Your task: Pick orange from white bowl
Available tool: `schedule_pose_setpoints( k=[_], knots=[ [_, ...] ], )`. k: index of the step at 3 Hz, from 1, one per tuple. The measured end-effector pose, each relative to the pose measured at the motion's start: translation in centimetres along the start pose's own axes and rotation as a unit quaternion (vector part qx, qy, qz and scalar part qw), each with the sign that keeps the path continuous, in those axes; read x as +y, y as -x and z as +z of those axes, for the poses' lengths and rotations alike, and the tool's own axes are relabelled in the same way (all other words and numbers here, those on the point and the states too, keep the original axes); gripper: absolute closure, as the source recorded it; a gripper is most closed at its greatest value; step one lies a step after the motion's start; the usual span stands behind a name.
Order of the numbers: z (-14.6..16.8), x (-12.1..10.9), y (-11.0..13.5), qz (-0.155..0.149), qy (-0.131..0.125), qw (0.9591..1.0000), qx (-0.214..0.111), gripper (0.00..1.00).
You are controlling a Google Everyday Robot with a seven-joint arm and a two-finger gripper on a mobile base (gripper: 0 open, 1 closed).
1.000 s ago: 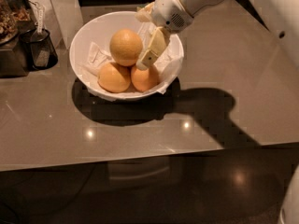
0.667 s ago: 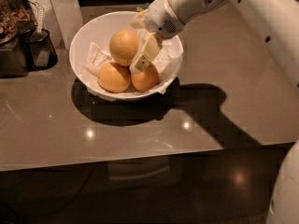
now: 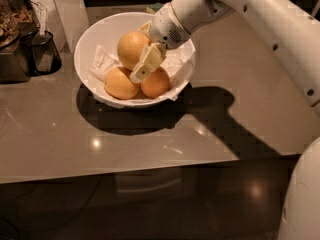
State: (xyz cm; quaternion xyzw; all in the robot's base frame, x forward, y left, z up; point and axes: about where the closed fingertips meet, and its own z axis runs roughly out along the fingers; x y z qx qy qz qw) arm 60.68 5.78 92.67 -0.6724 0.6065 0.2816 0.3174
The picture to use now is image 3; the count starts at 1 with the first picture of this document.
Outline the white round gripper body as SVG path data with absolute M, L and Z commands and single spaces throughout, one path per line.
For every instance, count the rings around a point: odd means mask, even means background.
M 161 43 L 167 50 L 179 48 L 191 36 L 176 18 L 170 3 L 162 6 L 154 14 L 149 35 L 153 42 Z

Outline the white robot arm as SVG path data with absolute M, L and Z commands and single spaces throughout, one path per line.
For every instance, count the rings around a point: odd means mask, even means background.
M 151 40 L 130 79 L 141 83 L 202 25 L 236 11 L 272 49 L 320 115 L 320 23 L 289 0 L 172 0 L 140 27 Z M 320 138 L 299 158 L 288 185 L 278 240 L 320 240 Z

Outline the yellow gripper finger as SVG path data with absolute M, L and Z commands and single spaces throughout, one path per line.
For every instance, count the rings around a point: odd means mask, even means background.
M 149 35 L 150 34 L 150 27 L 151 27 L 151 23 L 152 21 L 149 20 L 148 22 L 146 22 L 145 24 L 143 24 L 142 26 L 140 26 L 138 28 L 138 31 L 141 32 L 144 35 Z
M 160 43 L 144 45 L 138 62 L 132 69 L 130 80 L 141 83 L 156 71 L 166 58 L 166 49 Z

